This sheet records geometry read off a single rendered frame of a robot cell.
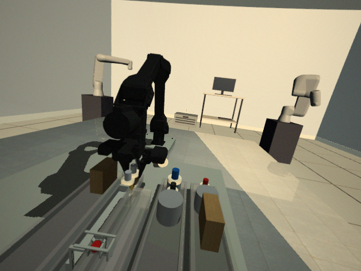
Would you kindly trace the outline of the brown wooden block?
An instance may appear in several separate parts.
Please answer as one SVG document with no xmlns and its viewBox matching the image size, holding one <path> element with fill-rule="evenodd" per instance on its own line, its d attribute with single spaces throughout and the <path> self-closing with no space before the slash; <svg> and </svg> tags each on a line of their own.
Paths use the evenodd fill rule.
<svg viewBox="0 0 361 271">
<path fill-rule="evenodd" d="M 103 193 L 117 179 L 117 161 L 106 157 L 100 161 L 90 172 L 90 192 L 103 195 Z"/>
<path fill-rule="evenodd" d="M 202 250 L 219 251 L 225 221 L 218 195 L 202 194 L 199 211 L 199 236 Z"/>
</svg>

